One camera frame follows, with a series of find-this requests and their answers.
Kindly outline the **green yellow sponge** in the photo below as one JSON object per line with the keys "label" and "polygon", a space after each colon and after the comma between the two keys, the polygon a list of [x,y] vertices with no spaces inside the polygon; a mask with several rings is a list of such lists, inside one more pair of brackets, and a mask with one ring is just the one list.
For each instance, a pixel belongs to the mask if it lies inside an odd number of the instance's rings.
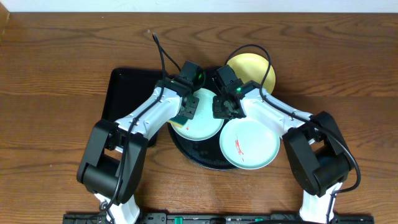
{"label": "green yellow sponge", "polygon": [[186,124],[187,121],[188,121],[188,118],[186,118],[184,116],[175,116],[173,118],[170,118],[168,120],[168,123],[170,123],[171,125],[174,125],[178,128],[182,128],[182,127],[184,127],[184,125]]}

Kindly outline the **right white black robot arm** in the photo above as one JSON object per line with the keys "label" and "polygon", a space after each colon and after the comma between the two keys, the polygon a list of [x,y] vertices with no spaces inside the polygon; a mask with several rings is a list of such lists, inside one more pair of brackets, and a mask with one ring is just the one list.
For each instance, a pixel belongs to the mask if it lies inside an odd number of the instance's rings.
{"label": "right white black robot arm", "polygon": [[296,110],[270,95],[260,84],[241,80],[218,83],[213,116],[228,120],[220,135],[220,149],[232,165],[259,169],[270,164],[281,146],[303,188],[302,220],[330,223],[335,197],[358,165],[334,118]]}

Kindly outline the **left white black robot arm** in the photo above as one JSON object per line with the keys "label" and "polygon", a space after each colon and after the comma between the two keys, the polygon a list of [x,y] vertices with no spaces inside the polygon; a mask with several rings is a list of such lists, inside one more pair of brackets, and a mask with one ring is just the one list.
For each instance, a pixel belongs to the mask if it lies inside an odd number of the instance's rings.
{"label": "left white black robot arm", "polygon": [[101,202],[108,223],[135,223],[134,193],[141,180],[149,140],[176,116],[193,119],[199,99],[193,89],[167,79],[127,116],[99,120],[92,129],[76,175]]}

